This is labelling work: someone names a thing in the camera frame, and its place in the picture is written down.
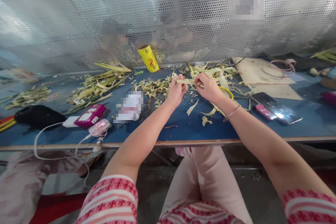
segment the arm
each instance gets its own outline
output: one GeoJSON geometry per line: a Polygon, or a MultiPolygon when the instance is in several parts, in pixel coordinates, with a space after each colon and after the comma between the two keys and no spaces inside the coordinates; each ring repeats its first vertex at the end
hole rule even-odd
{"type": "MultiPolygon", "coordinates": [[[[197,91],[225,115],[238,107],[207,74],[198,75],[195,85],[197,91]]],[[[288,190],[297,188],[336,197],[287,142],[243,108],[239,108],[229,121],[246,148],[262,163],[280,197],[288,190]]]]}
{"type": "Polygon", "coordinates": [[[181,103],[182,97],[187,91],[186,85],[177,83],[176,80],[177,78],[174,77],[171,81],[167,100],[123,142],[108,163],[102,177],[120,174],[130,177],[136,182],[141,163],[153,149],[163,126],[181,103]]]}

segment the floor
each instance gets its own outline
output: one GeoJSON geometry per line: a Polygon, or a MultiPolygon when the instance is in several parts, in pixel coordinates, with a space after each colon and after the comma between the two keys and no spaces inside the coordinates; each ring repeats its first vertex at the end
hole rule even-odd
{"type": "MultiPolygon", "coordinates": [[[[295,149],[309,161],[336,158],[336,154],[324,150],[316,150],[309,146],[295,145],[295,149]]],[[[282,205],[275,189],[263,170],[241,169],[242,164],[255,164],[256,158],[243,146],[228,146],[224,153],[232,164],[233,173],[242,192],[247,209],[254,224],[286,223],[282,205]]],[[[138,222],[140,224],[156,223],[160,216],[171,179],[181,161],[174,149],[154,149],[139,170],[137,189],[139,192],[138,222]]],[[[115,151],[106,152],[105,162],[108,162],[115,151]]],[[[10,153],[0,153],[0,160],[6,160],[10,153]]],[[[93,170],[87,180],[88,185],[94,185],[101,177],[104,166],[93,170]]],[[[76,194],[88,191],[83,186],[83,179],[76,174],[51,175],[44,184],[43,194],[66,192],[76,194]]],[[[75,223],[79,210],[52,222],[53,224],[75,223]]]]}

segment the hand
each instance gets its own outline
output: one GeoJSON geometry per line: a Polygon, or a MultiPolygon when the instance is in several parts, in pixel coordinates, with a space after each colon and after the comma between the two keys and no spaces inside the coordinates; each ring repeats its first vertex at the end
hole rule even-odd
{"type": "Polygon", "coordinates": [[[196,76],[194,84],[200,95],[215,105],[220,99],[225,98],[216,81],[203,72],[196,76]]]}
{"type": "Polygon", "coordinates": [[[178,79],[184,79],[184,77],[180,74],[179,76],[175,76],[172,79],[167,97],[167,102],[172,103],[175,107],[179,106],[182,101],[183,95],[188,89],[186,84],[177,83],[178,79]]]}

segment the woman's right hand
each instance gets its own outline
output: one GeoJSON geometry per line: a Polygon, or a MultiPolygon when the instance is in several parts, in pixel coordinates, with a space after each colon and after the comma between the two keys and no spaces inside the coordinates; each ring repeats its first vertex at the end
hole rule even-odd
{"type": "Polygon", "coordinates": [[[194,84],[201,96],[215,105],[226,97],[218,87],[216,81],[203,72],[196,76],[194,84]]]}

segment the bracelet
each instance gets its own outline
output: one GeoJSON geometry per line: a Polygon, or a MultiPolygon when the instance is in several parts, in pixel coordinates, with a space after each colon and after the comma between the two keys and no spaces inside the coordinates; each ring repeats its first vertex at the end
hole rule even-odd
{"type": "Polygon", "coordinates": [[[234,111],[232,111],[227,117],[224,118],[223,122],[226,122],[229,120],[230,116],[232,116],[239,108],[241,105],[239,104],[238,108],[236,108],[234,111]]]}

